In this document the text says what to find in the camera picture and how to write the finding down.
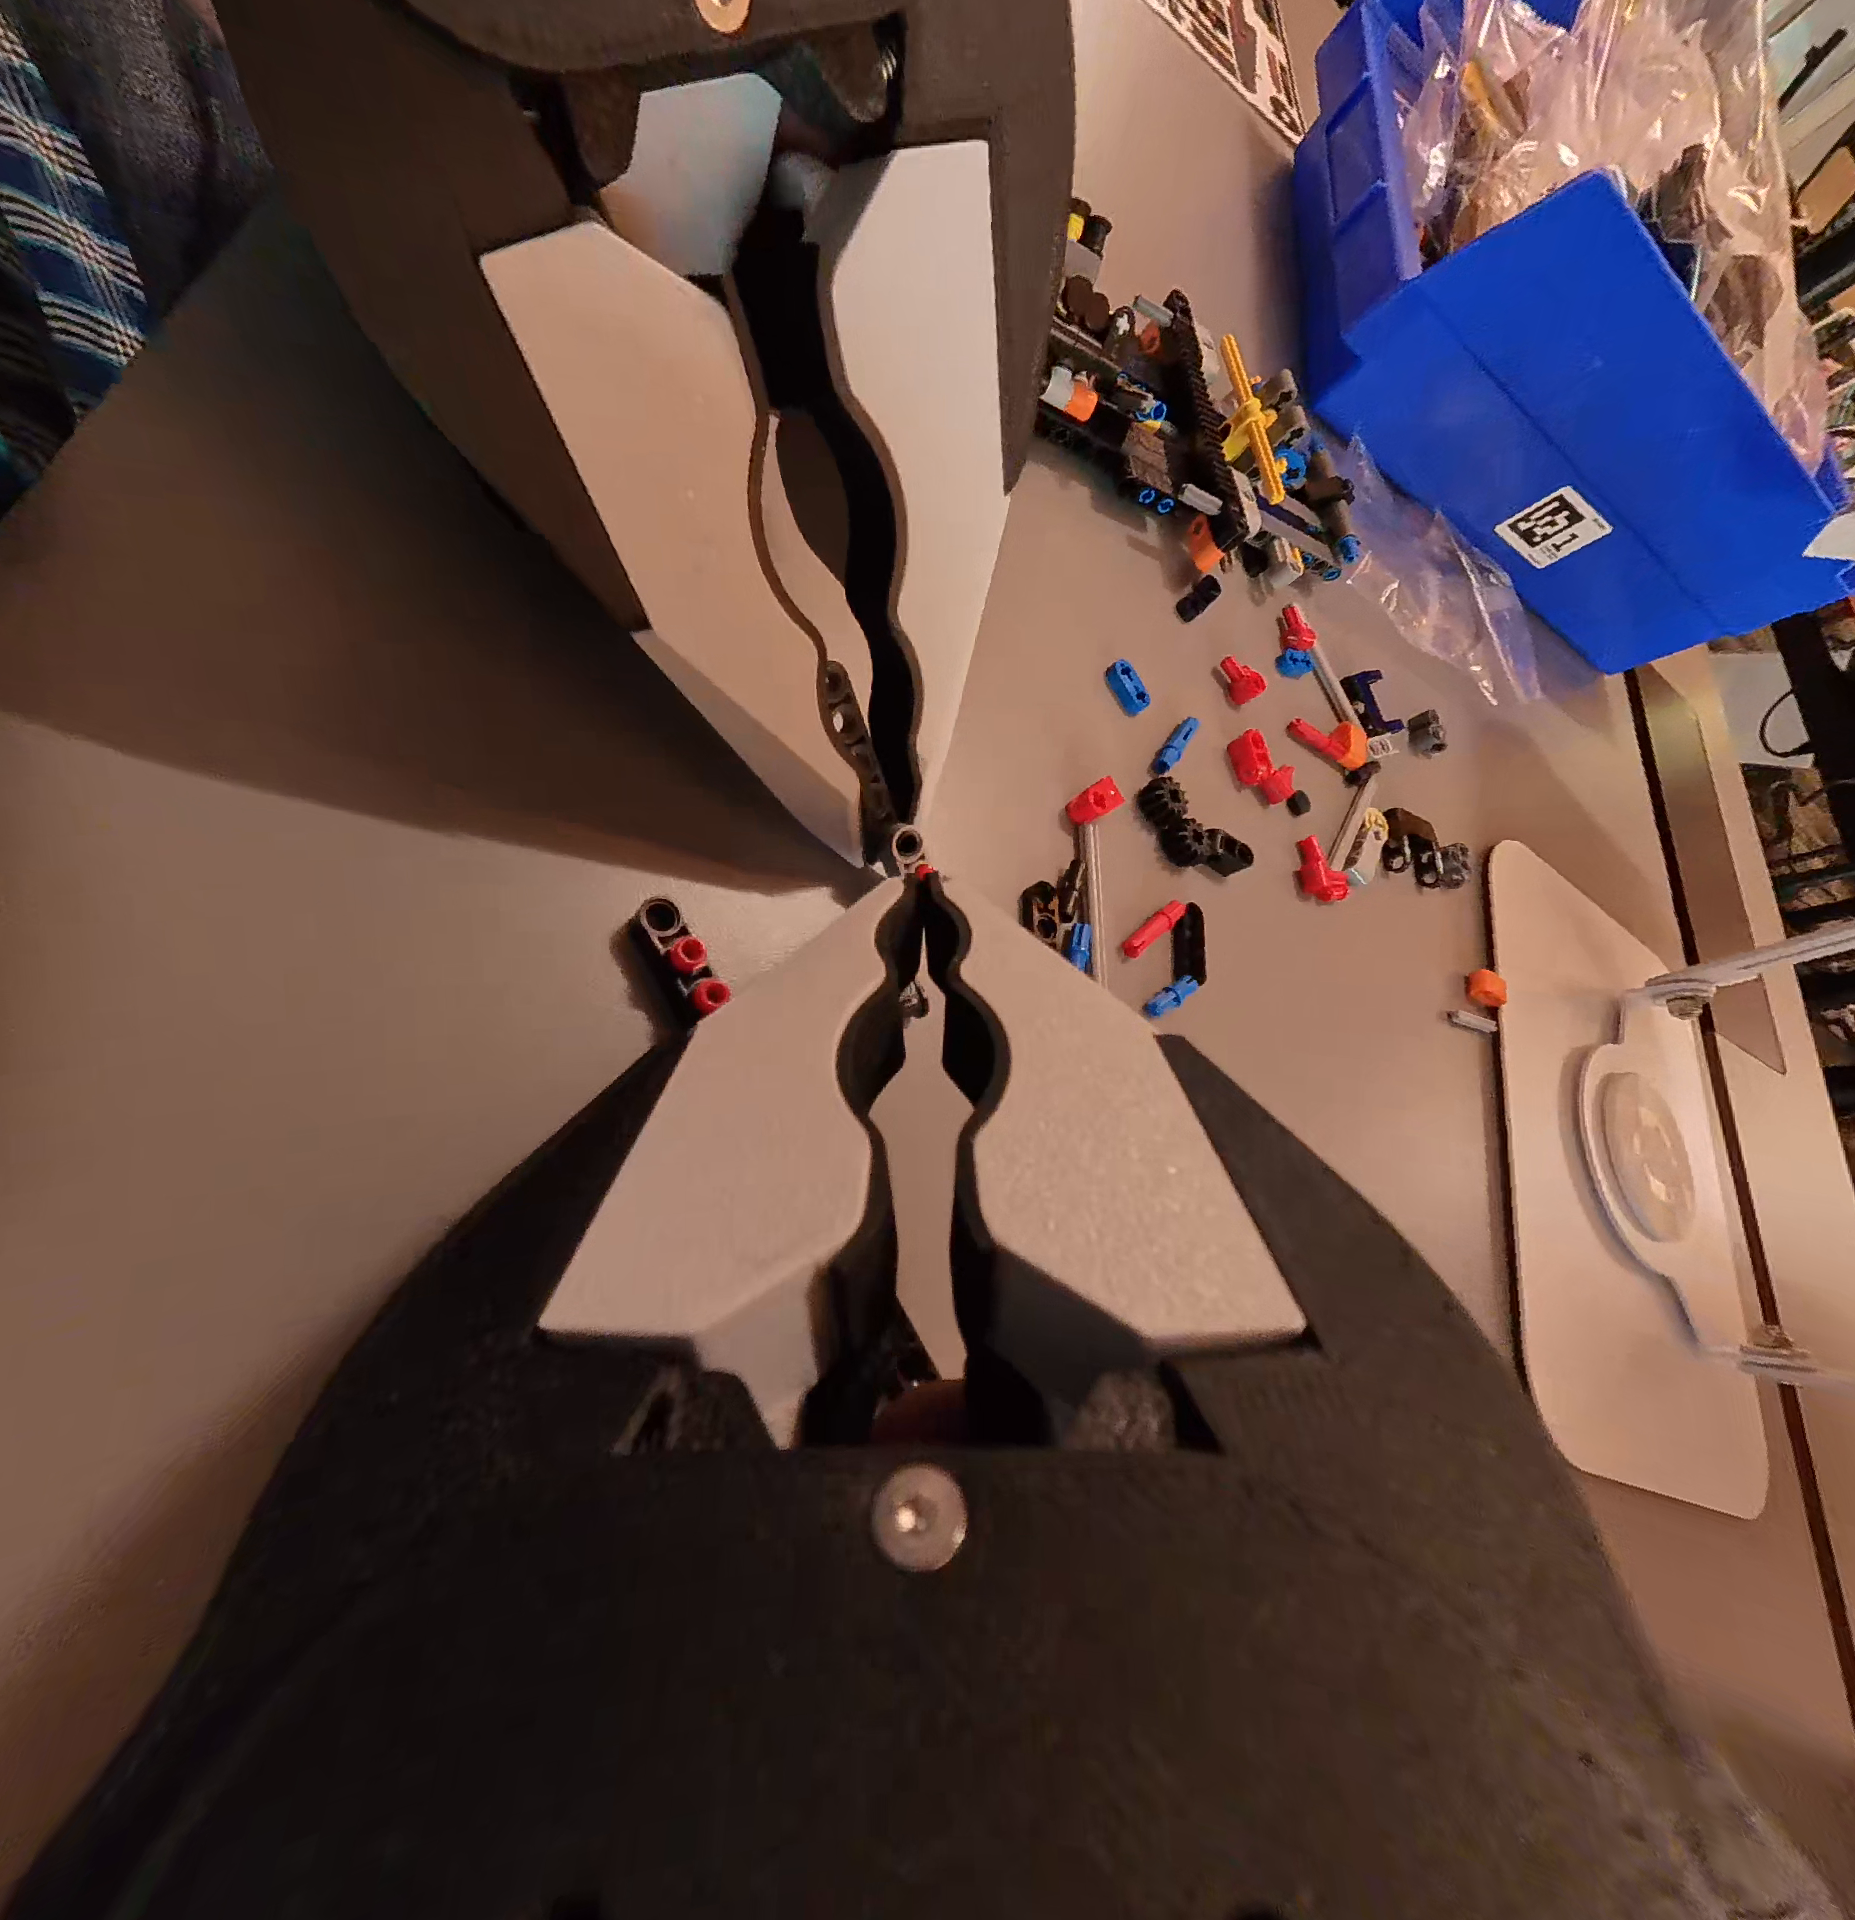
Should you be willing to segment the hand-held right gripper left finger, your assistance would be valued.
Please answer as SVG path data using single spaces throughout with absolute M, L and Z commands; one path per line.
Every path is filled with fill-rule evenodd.
M 683 1352 L 795 1441 L 891 1306 L 871 1109 L 903 1058 L 913 888 L 883 880 L 687 1039 L 539 1315 L 555 1339 Z

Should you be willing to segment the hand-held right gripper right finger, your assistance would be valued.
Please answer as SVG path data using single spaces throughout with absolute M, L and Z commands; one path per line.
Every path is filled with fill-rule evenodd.
M 967 1437 L 1053 1437 L 1105 1380 L 1307 1334 L 1155 1028 L 949 879 L 921 879 L 961 1100 L 947 1270 Z

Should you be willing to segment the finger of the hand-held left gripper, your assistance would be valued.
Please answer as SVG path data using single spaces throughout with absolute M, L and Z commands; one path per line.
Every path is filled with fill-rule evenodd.
M 779 115 L 757 74 L 645 92 L 625 177 L 479 271 L 629 582 L 637 642 L 801 828 L 863 866 L 817 683 L 841 661 L 863 708 L 867 641 L 797 524 L 787 421 L 733 279 Z
M 841 168 L 811 245 L 867 719 L 897 821 L 923 827 L 1007 517 L 987 144 Z

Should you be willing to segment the grey lego beam with holes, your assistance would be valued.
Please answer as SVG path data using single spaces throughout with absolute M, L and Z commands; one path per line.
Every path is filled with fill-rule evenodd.
M 889 879 L 909 879 L 925 864 L 923 832 L 895 797 L 845 664 L 823 659 L 817 689 L 829 745 L 855 783 L 853 830 L 861 864 Z

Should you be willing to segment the black lego beam with red pins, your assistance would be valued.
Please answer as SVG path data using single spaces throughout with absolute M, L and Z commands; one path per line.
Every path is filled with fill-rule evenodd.
M 665 894 L 639 902 L 625 925 L 625 945 L 651 1000 L 681 1030 L 691 1030 L 731 1003 L 705 942 Z

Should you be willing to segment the partly built lego model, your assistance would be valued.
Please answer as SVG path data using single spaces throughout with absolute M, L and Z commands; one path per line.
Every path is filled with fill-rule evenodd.
M 1035 435 L 1179 530 L 1187 589 L 1207 575 L 1223 589 L 1353 575 L 1365 554 L 1355 489 L 1293 374 L 1249 374 L 1235 339 L 1205 328 L 1179 290 L 1111 300 L 1099 284 L 1109 232 L 1089 203 L 1069 204 Z

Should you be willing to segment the lego instruction sheet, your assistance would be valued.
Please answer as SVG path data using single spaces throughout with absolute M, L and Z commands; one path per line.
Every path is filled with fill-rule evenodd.
M 1145 2 L 1291 150 L 1307 128 L 1275 2 Z

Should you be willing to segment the person's plaid shirt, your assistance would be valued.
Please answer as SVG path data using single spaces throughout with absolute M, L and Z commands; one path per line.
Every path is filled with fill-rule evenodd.
M 0 520 L 267 184 L 213 4 L 0 2 Z

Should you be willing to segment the clear acrylic stand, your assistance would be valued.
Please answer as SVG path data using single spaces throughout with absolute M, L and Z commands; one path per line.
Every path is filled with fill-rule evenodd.
M 1628 988 L 1612 1006 L 1612 1039 L 1580 1057 L 1574 1118 L 1600 1213 L 1626 1259 L 1658 1291 L 1660 1311 L 1686 1352 L 1774 1386 L 1855 1396 L 1855 1373 L 1818 1365 L 1780 1328 L 1714 1342 L 1694 1323 L 1680 1264 L 1700 1216 L 1700 1184 L 1678 1118 L 1640 1069 L 1638 1048 L 1656 1017 L 1690 1024 L 1724 988 L 1848 953 L 1855 953 L 1855 921 L 1692 963 Z

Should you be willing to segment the blue plastic bin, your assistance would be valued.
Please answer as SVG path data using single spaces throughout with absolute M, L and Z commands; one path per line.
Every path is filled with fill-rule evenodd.
M 1564 184 L 1443 263 L 1409 214 L 1399 4 L 1315 56 L 1293 162 L 1309 404 L 1616 675 L 1855 596 L 1806 471 L 1616 186 Z

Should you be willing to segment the clear plastic bag of parts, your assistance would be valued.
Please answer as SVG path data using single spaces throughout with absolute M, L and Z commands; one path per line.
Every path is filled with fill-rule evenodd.
M 1616 186 L 1786 447 L 1806 471 L 1830 460 L 1840 484 L 1756 6 L 1576 4 L 1558 27 L 1560 11 L 1421 4 L 1405 18 L 1423 55 L 1401 121 L 1421 260 L 1564 184 Z

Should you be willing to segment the dark cluttered shelf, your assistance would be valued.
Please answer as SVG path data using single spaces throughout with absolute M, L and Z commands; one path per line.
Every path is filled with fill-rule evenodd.
M 1855 4 L 1764 4 L 1782 84 L 1802 312 L 1828 387 L 1832 451 L 1855 498 Z M 1738 726 L 1782 932 L 1855 923 L 1855 591 L 1726 648 L 1774 701 Z M 1855 953 L 1796 971 L 1808 1036 L 1855 1189 Z

